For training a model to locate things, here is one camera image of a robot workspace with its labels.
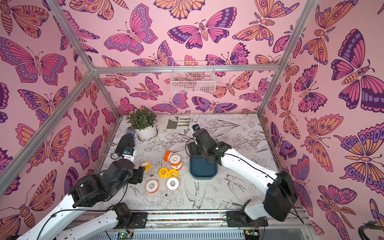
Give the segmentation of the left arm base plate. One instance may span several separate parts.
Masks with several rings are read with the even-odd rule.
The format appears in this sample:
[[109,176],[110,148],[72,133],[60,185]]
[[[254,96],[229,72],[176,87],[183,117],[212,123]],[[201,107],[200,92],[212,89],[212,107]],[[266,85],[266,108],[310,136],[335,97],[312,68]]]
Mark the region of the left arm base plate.
[[133,212],[123,217],[119,221],[117,228],[119,229],[144,229],[147,224],[147,212]]

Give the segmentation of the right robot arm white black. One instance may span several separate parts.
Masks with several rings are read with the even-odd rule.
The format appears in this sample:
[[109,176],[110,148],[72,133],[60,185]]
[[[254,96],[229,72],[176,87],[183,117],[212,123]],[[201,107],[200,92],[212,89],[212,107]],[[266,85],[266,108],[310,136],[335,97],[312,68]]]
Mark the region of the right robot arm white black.
[[292,177],[287,172],[277,173],[266,169],[241,155],[225,142],[216,142],[206,129],[193,126],[194,143],[189,144],[193,157],[205,160],[208,164],[218,164],[240,174],[263,194],[259,201],[248,200],[241,208],[244,220],[257,220],[272,217],[283,222],[291,210],[295,209],[298,194]]

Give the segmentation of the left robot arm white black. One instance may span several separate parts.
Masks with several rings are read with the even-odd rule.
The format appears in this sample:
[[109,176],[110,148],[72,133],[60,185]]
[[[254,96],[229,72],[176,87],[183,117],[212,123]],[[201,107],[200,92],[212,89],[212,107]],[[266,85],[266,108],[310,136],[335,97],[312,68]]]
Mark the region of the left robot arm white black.
[[127,204],[120,202],[102,215],[77,227],[67,226],[78,216],[91,212],[99,202],[112,199],[124,186],[143,181],[145,167],[135,168],[132,161],[114,161],[107,170],[81,178],[62,201],[27,233],[11,236],[12,240],[87,240],[114,228],[127,228],[133,215]]

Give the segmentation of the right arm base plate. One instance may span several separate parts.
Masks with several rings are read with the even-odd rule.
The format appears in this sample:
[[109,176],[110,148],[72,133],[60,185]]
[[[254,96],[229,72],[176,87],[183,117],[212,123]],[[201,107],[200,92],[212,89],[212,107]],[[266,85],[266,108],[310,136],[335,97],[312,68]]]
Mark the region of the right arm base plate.
[[267,227],[269,225],[266,217],[252,220],[243,211],[227,211],[226,217],[228,227],[233,228]]

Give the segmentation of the teal plastic storage box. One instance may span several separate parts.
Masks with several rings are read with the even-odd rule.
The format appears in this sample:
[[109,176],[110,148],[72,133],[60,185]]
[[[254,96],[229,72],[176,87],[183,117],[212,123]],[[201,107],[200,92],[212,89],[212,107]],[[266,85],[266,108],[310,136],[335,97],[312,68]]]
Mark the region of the teal plastic storage box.
[[210,160],[210,158],[202,158],[202,155],[207,155],[198,147],[193,147],[188,144],[190,156],[190,174],[196,180],[210,180],[218,173],[218,165]]

